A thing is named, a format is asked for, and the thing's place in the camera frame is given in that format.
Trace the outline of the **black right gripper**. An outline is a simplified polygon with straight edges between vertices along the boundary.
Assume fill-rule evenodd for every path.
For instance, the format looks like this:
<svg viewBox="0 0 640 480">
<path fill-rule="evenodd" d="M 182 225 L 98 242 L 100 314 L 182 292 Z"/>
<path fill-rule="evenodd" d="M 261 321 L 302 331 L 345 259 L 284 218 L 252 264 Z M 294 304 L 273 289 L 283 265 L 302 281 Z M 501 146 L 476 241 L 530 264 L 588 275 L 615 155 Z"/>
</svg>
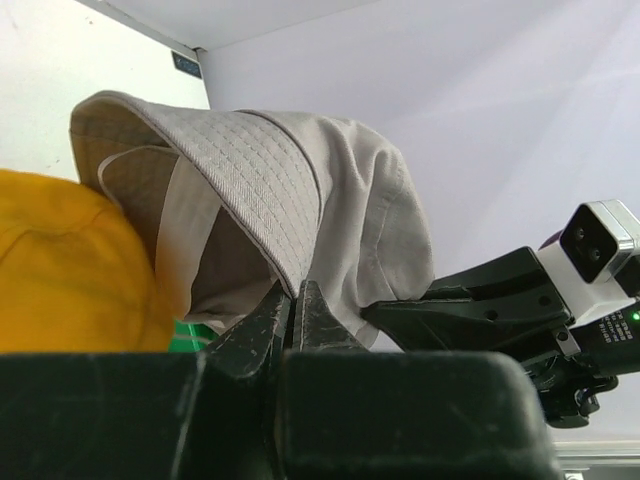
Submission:
<svg viewBox="0 0 640 480">
<path fill-rule="evenodd" d="M 555 428 L 588 425 L 597 396 L 639 371 L 639 282 L 560 291 L 529 247 L 437 279 L 417 300 L 379 301 L 362 317 L 404 351 L 514 346 Z"/>
</svg>

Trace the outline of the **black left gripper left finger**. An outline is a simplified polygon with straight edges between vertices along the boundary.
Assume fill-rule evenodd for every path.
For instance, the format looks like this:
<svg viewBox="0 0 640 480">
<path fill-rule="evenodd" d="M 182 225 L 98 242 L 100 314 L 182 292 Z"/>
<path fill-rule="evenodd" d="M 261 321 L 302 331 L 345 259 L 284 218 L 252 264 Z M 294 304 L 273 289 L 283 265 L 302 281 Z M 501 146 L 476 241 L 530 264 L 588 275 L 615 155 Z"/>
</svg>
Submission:
<svg viewBox="0 0 640 480">
<path fill-rule="evenodd" d="M 278 479 L 274 372 L 289 299 L 195 353 L 1 359 L 5 479 Z"/>
</svg>

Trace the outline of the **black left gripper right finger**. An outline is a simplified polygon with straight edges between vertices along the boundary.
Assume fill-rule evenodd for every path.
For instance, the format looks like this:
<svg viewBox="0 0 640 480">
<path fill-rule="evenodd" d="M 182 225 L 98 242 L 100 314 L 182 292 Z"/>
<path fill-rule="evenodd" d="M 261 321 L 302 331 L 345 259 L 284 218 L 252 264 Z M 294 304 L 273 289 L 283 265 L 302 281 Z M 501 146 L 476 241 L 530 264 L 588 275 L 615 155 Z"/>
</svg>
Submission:
<svg viewBox="0 0 640 480">
<path fill-rule="evenodd" d="M 371 352 L 300 288 L 274 430 L 288 479 L 559 479 L 537 393 L 490 352 Z"/>
</svg>

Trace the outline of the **yellow bucket hat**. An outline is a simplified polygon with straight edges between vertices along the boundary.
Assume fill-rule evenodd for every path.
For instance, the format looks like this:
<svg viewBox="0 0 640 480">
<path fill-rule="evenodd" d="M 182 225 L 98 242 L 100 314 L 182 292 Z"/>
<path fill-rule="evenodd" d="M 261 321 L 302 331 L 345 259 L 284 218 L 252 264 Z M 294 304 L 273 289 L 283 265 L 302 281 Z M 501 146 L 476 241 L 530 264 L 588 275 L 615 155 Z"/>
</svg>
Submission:
<svg viewBox="0 0 640 480">
<path fill-rule="evenodd" d="M 165 352 L 174 320 L 121 211 L 69 180 L 1 172 L 1 351 Z"/>
</svg>

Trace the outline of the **grey bucket hat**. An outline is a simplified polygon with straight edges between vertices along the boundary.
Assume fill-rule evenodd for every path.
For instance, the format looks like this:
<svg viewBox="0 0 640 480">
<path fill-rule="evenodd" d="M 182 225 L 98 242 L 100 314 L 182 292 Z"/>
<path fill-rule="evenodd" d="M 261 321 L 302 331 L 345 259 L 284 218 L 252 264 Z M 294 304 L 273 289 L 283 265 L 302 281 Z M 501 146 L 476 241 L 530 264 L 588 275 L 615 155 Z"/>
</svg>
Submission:
<svg viewBox="0 0 640 480">
<path fill-rule="evenodd" d="M 312 280 L 368 347 L 378 331 L 362 310 L 433 280 L 407 164 L 358 121 L 103 91 L 73 109 L 69 132 L 81 183 L 131 222 L 174 320 L 221 334 L 273 285 L 297 297 Z"/>
</svg>

